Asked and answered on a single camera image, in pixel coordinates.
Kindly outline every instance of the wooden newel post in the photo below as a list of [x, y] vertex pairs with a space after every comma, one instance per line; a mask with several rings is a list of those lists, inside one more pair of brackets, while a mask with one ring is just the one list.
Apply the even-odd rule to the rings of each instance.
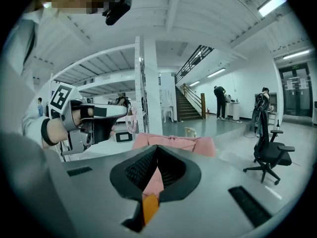
[[201, 93], [200, 98], [202, 99], [202, 117], [206, 119], [206, 101], [205, 101], [205, 94]]

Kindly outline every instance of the black office chair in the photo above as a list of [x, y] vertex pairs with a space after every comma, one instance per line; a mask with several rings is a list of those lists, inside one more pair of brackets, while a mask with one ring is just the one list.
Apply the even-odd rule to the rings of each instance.
[[260, 164], [260, 167], [246, 168], [243, 170], [243, 172], [246, 172], [247, 170], [262, 170], [263, 174], [261, 183], [264, 181], [266, 172], [268, 172], [270, 175], [274, 176], [277, 179], [274, 184], [278, 185], [281, 178], [273, 172], [272, 168], [274, 168], [276, 165], [291, 165], [292, 160], [288, 152], [294, 152], [295, 148], [293, 146], [285, 146], [282, 143], [273, 142], [278, 134], [283, 133], [281, 130], [271, 130], [273, 136], [269, 141], [267, 117], [264, 109], [259, 109], [260, 119], [262, 119], [263, 135], [261, 135], [259, 141], [254, 147], [254, 163], [258, 162]]

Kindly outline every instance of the human hand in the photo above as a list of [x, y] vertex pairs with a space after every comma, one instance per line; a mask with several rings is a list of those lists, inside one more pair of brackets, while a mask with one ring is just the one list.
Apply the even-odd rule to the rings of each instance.
[[[81, 124], [81, 117], [80, 117], [80, 110], [74, 110], [72, 112], [73, 115], [73, 121], [76, 126], [79, 126]], [[88, 108], [88, 115], [91, 117], [94, 116], [94, 109]], [[114, 135], [115, 126], [111, 128], [110, 136]], [[47, 133], [48, 137], [50, 138], [52, 143], [59, 143], [61, 141], [67, 140], [68, 138], [68, 132], [65, 129], [62, 121], [60, 118], [52, 119], [47, 124]], [[43, 148], [49, 148], [49, 145], [42, 140]]]

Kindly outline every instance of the black vent slot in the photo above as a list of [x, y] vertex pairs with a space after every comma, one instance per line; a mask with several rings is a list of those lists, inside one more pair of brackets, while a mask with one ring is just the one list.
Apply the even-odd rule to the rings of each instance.
[[255, 227], [271, 218], [271, 215], [243, 187], [234, 187], [228, 191]]
[[77, 168], [77, 169], [71, 169], [71, 170], [68, 170], [67, 173], [70, 177], [73, 177], [73, 176], [77, 176], [77, 175], [80, 175], [80, 174], [83, 174], [83, 173], [86, 173], [86, 172], [89, 172], [91, 171], [92, 169], [88, 166], [85, 166], [85, 167], [81, 167], [81, 168]]
[[125, 170], [126, 177], [139, 189], [145, 190], [155, 169], [157, 168], [158, 157], [156, 149], [145, 155], [141, 159], [135, 161]]

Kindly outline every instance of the person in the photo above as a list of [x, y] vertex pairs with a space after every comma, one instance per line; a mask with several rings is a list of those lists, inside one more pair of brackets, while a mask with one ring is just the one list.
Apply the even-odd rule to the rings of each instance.
[[39, 110], [39, 117], [43, 116], [43, 106], [42, 106], [42, 98], [38, 98], [38, 110]]
[[[10, 92], [12, 98], [8, 101], [3, 96], [0, 97], [0, 103], [5, 103], [0, 119], [1, 131], [19, 133], [34, 140], [44, 149], [49, 148], [49, 145], [43, 140], [42, 124], [46, 124], [46, 132], [51, 143], [56, 144], [67, 139], [67, 131], [60, 118], [51, 119], [45, 123], [48, 118], [39, 117], [39, 113], [35, 112], [35, 101], [32, 101], [35, 96], [33, 70], [32, 66], [25, 66], [25, 64], [34, 55], [44, 3], [51, 2], [52, 7], [64, 12], [86, 14], [87, 7], [100, 8], [107, 1], [109, 0], [33, 0], [24, 10], [2, 49], [0, 84], [3, 89]], [[15, 108], [17, 100], [20, 104], [19, 109]], [[88, 113], [93, 116], [92, 109], [89, 109]], [[79, 125], [80, 112], [73, 111], [72, 115], [75, 124]]]
[[119, 97], [115, 100], [114, 104], [119, 106], [125, 106], [128, 108], [130, 106], [130, 102], [128, 98], [125, 96], [125, 93], [118, 93], [118, 96]]
[[225, 120], [225, 112], [226, 112], [226, 99], [224, 94], [226, 90], [222, 86], [215, 86], [213, 93], [217, 97], [217, 120]]
[[[264, 109], [267, 118], [268, 118], [267, 112], [268, 112], [268, 109], [269, 109], [269, 107], [270, 107], [269, 94], [268, 94], [268, 93], [269, 93], [269, 89], [268, 89], [267, 87], [263, 87], [263, 88], [262, 88], [262, 94], [263, 94], [263, 95], [267, 98], [267, 100], [268, 100], [268, 105], [267, 105], [267, 107]], [[257, 135], [257, 137], [260, 137], [262, 134], [263, 134], [262, 120], [259, 119], [259, 121], [258, 121], [258, 129], [257, 129], [256, 135]]]

